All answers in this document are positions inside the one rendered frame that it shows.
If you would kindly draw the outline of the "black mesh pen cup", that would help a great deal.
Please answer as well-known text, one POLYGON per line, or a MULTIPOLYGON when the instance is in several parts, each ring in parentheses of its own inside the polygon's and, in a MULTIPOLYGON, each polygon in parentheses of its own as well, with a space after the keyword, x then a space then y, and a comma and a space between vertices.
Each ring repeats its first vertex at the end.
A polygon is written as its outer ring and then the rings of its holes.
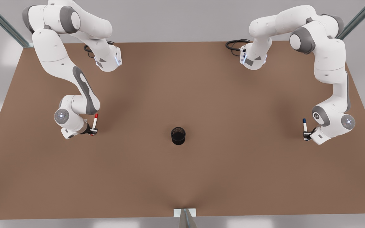
POLYGON ((184 128, 175 127, 171 130, 171 140, 175 145, 181 145, 185 141, 186 132, 184 128))

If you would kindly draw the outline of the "silver frame post with foot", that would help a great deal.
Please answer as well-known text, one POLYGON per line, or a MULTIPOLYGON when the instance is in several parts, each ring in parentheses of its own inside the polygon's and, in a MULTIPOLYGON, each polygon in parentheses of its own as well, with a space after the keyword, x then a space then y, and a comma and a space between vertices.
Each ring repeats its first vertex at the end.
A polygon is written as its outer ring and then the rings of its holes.
POLYGON ((196 209, 173 209, 174 217, 179 217, 178 228, 197 228, 194 221, 196 209))

